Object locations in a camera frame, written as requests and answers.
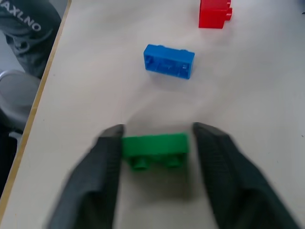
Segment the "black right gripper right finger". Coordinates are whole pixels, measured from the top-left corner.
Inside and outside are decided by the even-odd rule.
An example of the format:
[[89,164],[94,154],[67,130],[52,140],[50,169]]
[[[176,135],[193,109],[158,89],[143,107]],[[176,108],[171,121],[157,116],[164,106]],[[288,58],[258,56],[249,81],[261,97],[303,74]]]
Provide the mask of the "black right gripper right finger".
[[222,130],[196,122],[204,185],[219,229],[300,229],[261,171]]

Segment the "red toy building block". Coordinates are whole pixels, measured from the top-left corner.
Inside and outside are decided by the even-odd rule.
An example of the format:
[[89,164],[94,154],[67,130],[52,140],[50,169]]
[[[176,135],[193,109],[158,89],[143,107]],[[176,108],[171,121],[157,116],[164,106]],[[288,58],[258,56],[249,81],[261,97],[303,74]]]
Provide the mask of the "red toy building block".
[[222,29],[232,13],[231,0],[200,0],[198,27]]

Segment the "blue toy building block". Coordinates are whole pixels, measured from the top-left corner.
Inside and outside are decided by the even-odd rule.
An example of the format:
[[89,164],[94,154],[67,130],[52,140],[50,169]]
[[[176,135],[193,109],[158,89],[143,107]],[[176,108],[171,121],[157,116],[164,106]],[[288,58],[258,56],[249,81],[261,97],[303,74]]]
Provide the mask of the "blue toy building block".
[[149,44],[143,52],[145,69],[155,73],[190,79],[195,53]]

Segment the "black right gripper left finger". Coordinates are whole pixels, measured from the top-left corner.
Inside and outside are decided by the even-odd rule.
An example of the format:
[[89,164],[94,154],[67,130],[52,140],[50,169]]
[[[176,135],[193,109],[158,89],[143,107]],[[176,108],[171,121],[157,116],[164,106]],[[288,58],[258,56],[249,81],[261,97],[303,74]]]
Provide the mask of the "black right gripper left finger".
[[71,172],[46,229],[112,229],[124,125],[107,128]]

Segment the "green toy building block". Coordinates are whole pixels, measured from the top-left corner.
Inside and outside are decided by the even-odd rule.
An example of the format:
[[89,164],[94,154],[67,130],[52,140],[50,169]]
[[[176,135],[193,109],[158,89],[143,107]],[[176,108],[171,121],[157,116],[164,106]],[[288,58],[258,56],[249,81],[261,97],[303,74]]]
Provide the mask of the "green toy building block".
[[131,169],[147,170],[151,165],[178,168],[187,162],[188,136],[185,133],[129,136],[122,138],[122,157]]

